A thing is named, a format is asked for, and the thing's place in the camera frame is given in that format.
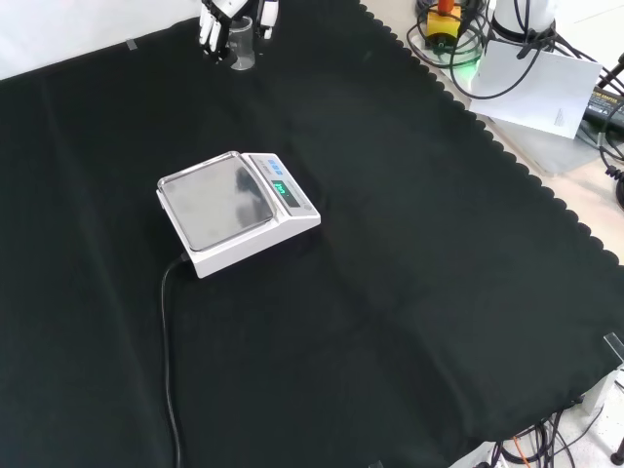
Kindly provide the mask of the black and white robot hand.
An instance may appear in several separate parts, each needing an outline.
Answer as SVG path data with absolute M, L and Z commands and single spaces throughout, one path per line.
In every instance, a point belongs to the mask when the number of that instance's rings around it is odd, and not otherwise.
M 202 1 L 199 17 L 199 44 L 205 55 L 214 60 L 229 55 L 227 38 L 235 20 L 249 12 L 256 14 L 252 21 L 256 34 L 264 41 L 272 38 L 280 10 L 278 0 L 214 0 Z

